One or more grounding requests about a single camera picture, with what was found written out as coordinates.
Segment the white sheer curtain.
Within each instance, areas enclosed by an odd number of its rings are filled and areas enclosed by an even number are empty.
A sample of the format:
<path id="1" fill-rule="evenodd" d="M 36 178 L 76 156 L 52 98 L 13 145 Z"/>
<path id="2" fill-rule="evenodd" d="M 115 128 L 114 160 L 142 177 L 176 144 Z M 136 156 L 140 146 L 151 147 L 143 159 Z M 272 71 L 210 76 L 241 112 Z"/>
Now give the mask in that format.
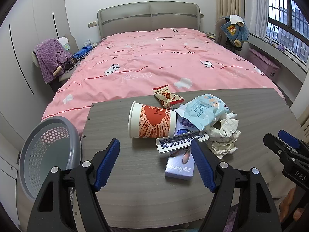
<path id="1" fill-rule="evenodd" d="M 250 34 L 264 39 L 269 18 L 269 0 L 244 0 L 244 19 Z"/>

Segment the grey chair left of bed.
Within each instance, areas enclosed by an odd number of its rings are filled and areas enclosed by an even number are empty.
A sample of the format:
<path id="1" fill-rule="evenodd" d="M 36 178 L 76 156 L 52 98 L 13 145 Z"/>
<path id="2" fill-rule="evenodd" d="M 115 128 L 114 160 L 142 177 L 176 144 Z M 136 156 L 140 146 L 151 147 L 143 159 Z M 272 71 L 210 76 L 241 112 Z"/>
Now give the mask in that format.
<path id="1" fill-rule="evenodd" d="M 78 47 L 75 38 L 65 34 L 59 39 L 44 40 L 31 54 L 33 63 L 41 70 L 45 84 L 55 92 L 71 77 Z"/>

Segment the red cream snack wrapper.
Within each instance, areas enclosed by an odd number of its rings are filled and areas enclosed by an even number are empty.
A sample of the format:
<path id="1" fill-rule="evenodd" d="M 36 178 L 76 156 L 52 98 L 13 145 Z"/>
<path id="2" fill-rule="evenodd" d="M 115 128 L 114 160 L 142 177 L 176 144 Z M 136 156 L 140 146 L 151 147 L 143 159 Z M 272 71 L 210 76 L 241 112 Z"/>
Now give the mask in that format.
<path id="1" fill-rule="evenodd" d="M 155 87 L 152 89 L 154 96 L 159 100 L 165 109 L 173 110 L 173 106 L 184 102 L 184 98 L 171 93 L 168 85 Z"/>

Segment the white blue tray lid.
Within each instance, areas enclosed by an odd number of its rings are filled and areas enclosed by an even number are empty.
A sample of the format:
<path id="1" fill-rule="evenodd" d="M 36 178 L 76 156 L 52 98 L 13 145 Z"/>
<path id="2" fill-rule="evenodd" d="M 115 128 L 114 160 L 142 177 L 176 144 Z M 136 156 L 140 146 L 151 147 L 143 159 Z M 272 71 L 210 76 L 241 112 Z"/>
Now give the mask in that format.
<path id="1" fill-rule="evenodd" d="M 165 153 L 189 147 L 192 140 L 194 140 L 195 138 L 197 138 L 199 142 L 209 140 L 209 136 L 207 133 L 201 131 L 193 131 L 180 135 L 157 138 L 155 144 L 159 153 Z"/>

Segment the chair right of bed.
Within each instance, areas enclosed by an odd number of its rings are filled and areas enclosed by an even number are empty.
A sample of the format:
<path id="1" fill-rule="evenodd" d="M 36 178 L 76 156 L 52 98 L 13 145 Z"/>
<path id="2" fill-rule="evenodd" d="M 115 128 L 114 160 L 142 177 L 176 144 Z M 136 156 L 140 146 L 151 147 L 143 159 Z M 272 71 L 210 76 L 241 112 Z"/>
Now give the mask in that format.
<path id="1" fill-rule="evenodd" d="M 215 25 L 215 42 L 232 52 L 241 52 L 248 41 L 249 30 L 245 21 L 238 15 L 221 17 Z"/>

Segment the light blue wet-wipe pack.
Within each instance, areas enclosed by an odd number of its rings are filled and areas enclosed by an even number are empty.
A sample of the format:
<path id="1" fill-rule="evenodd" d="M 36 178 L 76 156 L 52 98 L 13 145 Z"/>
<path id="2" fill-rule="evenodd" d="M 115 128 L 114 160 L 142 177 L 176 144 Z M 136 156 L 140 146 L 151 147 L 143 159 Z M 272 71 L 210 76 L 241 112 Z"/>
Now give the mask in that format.
<path id="1" fill-rule="evenodd" d="M 191 122 L 199 131 L 210 126 L 222 115 L 229 113 L 228 106 L 212 94 L 204 94 L 175 109 L 175 112 Z"/>

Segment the grey perforated trash basket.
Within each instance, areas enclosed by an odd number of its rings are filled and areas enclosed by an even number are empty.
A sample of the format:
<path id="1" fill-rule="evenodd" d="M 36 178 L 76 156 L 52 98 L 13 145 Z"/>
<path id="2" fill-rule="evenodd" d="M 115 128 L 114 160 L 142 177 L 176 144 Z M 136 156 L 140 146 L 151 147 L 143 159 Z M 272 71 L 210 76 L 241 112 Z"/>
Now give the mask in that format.
<path id="1" fill-rule="evenodd" d="M 72 122 L 61 116 L 47 118 L 30 133 L 19 157 L 23 192 L 34 202 L 54 166 L 61 170 L 72 169 L 81 159 L 81 140 Z"/>

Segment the purple knitted blanket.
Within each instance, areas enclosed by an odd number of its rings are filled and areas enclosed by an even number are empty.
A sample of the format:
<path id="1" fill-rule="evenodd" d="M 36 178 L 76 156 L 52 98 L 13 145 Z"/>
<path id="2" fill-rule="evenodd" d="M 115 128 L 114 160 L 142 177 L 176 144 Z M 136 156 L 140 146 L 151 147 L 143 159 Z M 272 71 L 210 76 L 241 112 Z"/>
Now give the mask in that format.
<path id="1" fill-rule="evenodd" d="M 55 38 L 36 45 L 34 53 L 46 84 L 65 72 L 66 62 L 72 57 L 72 54 L 66 51 Z M 62 70 L 54 77 L 53 73 L 58 66 L 62 66 Z"/>

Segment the window with grille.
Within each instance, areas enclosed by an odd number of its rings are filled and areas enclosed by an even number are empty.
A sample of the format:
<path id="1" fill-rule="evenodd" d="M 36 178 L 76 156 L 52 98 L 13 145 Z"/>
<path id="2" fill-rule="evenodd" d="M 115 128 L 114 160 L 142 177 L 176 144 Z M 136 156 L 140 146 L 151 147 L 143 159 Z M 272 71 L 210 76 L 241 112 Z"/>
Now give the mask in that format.
<path id="1" fill-rule="evenodd" d="M 308 61 L 308 21 L 294 0 L 269 0 L 266 36 Z"/>

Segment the pink bed duvet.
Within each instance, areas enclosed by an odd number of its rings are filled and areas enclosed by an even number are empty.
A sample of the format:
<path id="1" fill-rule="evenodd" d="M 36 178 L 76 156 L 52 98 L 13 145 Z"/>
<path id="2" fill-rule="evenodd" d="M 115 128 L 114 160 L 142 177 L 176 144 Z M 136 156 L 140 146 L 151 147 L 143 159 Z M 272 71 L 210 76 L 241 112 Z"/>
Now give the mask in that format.
<path id="1" fill-rule="evenodd" d="M 58 89 L 43 119 L 62 116 L 83 132 L 92 104 L 151 95 L 218 89 L 275 89 L 254 64 L 187 28 L 105 37 Z"/>

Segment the grey padded headboard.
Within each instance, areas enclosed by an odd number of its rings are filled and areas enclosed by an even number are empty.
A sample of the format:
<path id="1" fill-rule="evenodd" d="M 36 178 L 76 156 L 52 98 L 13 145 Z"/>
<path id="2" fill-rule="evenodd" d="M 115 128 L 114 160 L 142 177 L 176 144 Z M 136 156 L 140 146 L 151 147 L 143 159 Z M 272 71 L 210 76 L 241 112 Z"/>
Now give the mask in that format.
<path id="1" fill-rule="evenodd" d="M 122 4 L 97 12 L 101 38 L 124 32 L 161 28 L 201 29 L 197 4 L 175 1 L 148 1 Z"/>

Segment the red white paper cup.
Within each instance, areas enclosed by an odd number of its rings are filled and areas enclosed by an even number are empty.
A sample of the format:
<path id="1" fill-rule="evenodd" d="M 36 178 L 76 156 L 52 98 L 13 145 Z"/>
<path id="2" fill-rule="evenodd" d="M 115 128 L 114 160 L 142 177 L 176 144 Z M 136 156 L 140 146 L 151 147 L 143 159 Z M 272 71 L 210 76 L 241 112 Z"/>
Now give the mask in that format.
<path id="1" fill-rule="evenodd" d="M 177 114 L 173 110 L 133 102 L 128 119 L 130 138 L 163 138 L 173 136 Z"/>

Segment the white baby bottle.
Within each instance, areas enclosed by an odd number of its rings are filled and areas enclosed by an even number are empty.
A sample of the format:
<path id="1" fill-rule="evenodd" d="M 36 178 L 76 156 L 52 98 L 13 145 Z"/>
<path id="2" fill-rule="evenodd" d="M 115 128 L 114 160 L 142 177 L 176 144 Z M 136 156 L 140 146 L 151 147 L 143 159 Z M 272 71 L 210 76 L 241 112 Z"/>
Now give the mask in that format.
<path id="1" fill-rule="evenodd" d="M 68 51 L 70 49 L 69 40 L 67 37 L 63 36 L 61 38 L 58 38 L 57 41 L 62 45 L 62 47 Z"/>

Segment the purple Zootopia box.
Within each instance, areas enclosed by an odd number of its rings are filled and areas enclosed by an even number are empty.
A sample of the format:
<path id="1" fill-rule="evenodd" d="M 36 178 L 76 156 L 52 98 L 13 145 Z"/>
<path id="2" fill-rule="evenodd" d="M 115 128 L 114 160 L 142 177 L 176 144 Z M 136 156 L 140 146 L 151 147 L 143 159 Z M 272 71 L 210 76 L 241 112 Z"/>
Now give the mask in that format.
<path id="1" fill-rule="evenodd" d="M 198 131 L 187 119 L 177 116 L 175 135 Z M 165 177 L 181 180 L 191 180 L 194 172 L 194 159 L 191 155 L 190 146 L 170 152 L 165 169 Z"/>

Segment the pink storage box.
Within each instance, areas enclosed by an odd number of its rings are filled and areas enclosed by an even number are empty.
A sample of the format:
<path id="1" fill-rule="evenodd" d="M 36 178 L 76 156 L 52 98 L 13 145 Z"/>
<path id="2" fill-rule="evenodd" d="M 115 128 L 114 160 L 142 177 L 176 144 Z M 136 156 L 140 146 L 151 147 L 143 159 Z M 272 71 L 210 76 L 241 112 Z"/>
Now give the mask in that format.
<path id="1" fill-rule="evenodd" d="M 255 65 L 256 70 L 261 74 L 265 74 L 268 78 L 275 81 L 280 73 L 281 67 L 273 63 L 267 57 L 250 48 L 248 54 L 248 60 Z"/>

